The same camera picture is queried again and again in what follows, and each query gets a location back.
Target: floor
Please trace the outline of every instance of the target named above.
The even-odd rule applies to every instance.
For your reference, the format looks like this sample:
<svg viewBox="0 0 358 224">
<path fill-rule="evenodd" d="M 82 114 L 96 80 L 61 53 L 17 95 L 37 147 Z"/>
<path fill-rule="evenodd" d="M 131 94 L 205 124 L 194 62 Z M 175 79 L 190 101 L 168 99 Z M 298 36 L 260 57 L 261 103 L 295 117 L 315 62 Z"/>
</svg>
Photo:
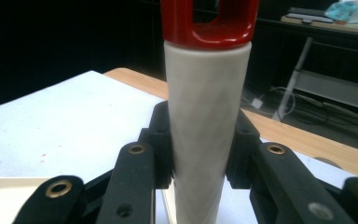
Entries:
<svg viewBox="0 0 358 224">
<path fill-rule="evenodd" d="M 275 90 L 256 96 L 251 91 L 244 90 L 241 107 L 272 118 L 284 92 L 285 90 Z M 263 102 L 258 109 L 251 105 L 254 98 Z M 354 113 L 338 103 L 295 91 L 286 112 L 290 113 L 284 116 L 283 123 L 358 148 L 358 111 Z"/>
</svg>

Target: white cylinder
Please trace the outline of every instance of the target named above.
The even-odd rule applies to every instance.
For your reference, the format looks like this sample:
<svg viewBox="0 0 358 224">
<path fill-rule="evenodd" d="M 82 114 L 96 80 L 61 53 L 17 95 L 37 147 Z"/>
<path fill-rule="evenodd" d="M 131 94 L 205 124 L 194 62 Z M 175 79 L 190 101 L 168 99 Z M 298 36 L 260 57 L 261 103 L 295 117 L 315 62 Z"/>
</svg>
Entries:
<svg viewBox="0 0 358 224">
<path fill-rule="evenodd" d="M 216 221 L 251 47 L 164 43 L 179 224 Z"/>
</svg>

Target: white tray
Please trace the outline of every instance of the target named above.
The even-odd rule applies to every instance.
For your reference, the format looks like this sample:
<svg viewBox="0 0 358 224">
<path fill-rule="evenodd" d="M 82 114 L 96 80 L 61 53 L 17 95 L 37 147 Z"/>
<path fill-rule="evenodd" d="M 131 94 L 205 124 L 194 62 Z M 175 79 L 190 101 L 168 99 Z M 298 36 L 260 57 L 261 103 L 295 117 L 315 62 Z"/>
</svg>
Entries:
<svg viewBox="0 0 358 224">
<path fill-rule="evenodd" d="M 0 178 L 0 223 L 12 223 L 22 205 L 48 178 Z"/>
</svg>

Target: dark wall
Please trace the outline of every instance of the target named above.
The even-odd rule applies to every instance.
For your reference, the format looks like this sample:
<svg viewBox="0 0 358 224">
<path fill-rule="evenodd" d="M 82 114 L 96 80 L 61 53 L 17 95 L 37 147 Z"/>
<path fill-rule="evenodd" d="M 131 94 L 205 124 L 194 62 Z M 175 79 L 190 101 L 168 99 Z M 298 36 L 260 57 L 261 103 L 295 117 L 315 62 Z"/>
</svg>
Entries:
<svg viewBox="0 0 358 224">
<path fill-rule="evenodd" d="M 0 0 L 0 104 L 130 59 L 131 1 Z"/>
<path fill-rule="evenodd" d="M 324 9 L 333 1 L 260 0 L 246 84 L 259 92 L 286 85 L 306 39 L 260 20 L 273 23 L 289 7 Z M 210 21 L 215 1 L 195 0 L 194 15 Z M 159 0 L 0 0 L 0 104 L 89 70 L 126 66 L 165 79 L 162 42 Z M 345 63 L 344 77 L 358 80 L 358 55 L 345 52 L 317 47 L 305 65 L 335 76 L 330 64 Z"/>
</svg>

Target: white paper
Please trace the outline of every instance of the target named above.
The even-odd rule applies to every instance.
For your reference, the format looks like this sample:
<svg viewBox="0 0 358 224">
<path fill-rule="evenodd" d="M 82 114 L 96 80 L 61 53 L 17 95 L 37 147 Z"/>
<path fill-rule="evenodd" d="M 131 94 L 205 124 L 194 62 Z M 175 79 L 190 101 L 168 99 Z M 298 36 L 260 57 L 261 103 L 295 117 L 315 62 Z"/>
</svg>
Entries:
<svg viewBox="0 0 358 224">
<path fill-rule="evenodd" d="M 88 72 L 0 105 L 0 177 L 109 171 L 162 100 Z"/>
</svg>

